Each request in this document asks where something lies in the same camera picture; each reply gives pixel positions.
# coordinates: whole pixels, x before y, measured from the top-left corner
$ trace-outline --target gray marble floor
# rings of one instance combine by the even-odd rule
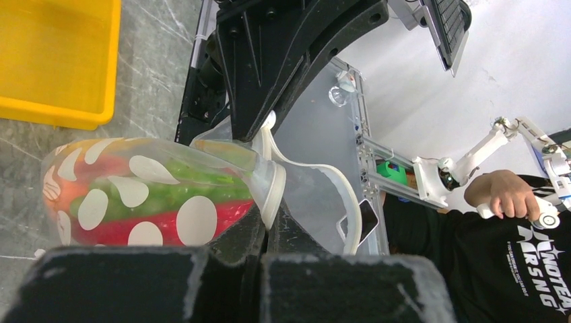
[[[201,0],[123,0],[115,115],[96,131],[0,119],[0,318],[34,252],[56,239],[40,200],[40,165],[52,149],[101,137],[172,140]]]

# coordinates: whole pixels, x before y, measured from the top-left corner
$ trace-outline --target yellow bin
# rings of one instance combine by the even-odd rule
[[[0,118],[109,122],[120,19],[121,0],[0,0]]]

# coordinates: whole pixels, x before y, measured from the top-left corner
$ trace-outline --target screw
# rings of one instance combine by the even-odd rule
[[[236,38],[238,37],[238,34],[239,34],[238,28],[236,27],[230,28],[230,37]]]
[[[275,18],[275,16],[277,15],[277,13],[275,12],[275,9],[270,7],[268,9],[268,11],[266,11],[266,18],[272,20],[273,18]]]

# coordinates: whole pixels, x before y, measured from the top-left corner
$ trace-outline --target laptop keyboard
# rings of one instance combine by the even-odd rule
[[[458,0],[435,0],[436,10],[442,19],[447,50],[453,52],[461,41],[464,19]]]

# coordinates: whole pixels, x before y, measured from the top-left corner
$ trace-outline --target plastic bag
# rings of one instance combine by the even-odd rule
[[[42,165],[47,213],[64,245],[204,245],[254,202],[273,220],[283,168],[245,147],[224,149],[226,158],[159,139],[64,145]]]

